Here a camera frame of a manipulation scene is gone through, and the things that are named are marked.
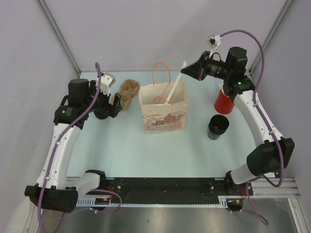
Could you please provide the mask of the single white straw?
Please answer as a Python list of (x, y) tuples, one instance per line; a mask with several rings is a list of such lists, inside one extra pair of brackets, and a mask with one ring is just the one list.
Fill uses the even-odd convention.
[(179, 73), (178, 73), (178, 75), (177, 75), (177, 78), (176, 78), (176, 80), (175, 80), (175, 82), (174, 82), (174, 84), (173, 84), (173, 86), (172, 86), (172, 88), (171, 88), (171, 90), (170, 90), (170, 92), (169, 92), (169, 94), (168, 94), (168, 97), (166, 98), (166, 104), (170, 104), (170, 99), (171, 99), (171, 97), (172, 97), (172, 95), (173, 95), (173, 93), (174, 93), (174, 91), (175, 91), (175, 89), (176, 89), (176, 87), (177, 87), (177, 84), (178, 84), (178, 82), (179, 82), (179, 80), (180, 80), (180, 78), (181, 78), (181, 76), (182, 76), (182, 69), (184, 69), (185, 67), (187, 66), (187, 62), (186, 61), (184, 61), (183, 62), (183, 65), (182, 65), (182, 67), (181, 67), (181, 69), (180, 69), (180, 71), (179, 71)]

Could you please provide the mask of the beige paper takeout bag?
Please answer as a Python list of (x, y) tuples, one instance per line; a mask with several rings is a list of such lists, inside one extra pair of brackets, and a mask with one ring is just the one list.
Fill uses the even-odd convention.
[(152, 83), (141, 86), (138, 92), (146, 134), (183, 131), (187, 122), (189, 97), (186, 84), (179, 80), (170, 104), (166, 104), (166, 98), (175, 81), (172, 81), (170, 69), (164, 62), (157, 62), (152, 72), (155, 72), (159, 64), (166, 67), (169, 75), (168, 82), (156, 83), (155, 75), (152, 74)]

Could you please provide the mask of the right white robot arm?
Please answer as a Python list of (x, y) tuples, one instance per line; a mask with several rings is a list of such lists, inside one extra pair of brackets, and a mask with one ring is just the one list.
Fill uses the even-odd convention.
[(211, 51), (204, 51), (196, 62), (181, 69), (181, 73), (198, 81), (206, 76), (223, 80), (224, 94), (240, 110), (254, 138), (256, 148), (246, 163), (226, 173), (224, 189), (230, 195), (237, 194), (242, 184), (270, 172), (278, 172), (281, 183), (294, 150), (294, 141), (276, 129), (262, 108), (255, 86), (245, 74), (247, 61), (245, 49), (232, 47), (225, 61), (217, 61)]

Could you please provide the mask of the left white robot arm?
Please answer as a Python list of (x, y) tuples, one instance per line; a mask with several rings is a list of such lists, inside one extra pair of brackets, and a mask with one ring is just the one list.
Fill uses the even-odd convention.
[(51, 147), (35, 185), (28, 185), (25, 196), (46, 210), (71, 213), (78, 198), (92, 190), (102, 194), (107, 190), (105, 172), (89, 169), (80, 178), (67, 182), (67, 172), (73, 148), (90, 113), (98, 119), (115, 118), (122, 109), (121, 97), (117, 95), (109, 103), (110, 87), (115, 78), (102, 74), (100, 80), (73, 79), (54, 113)]

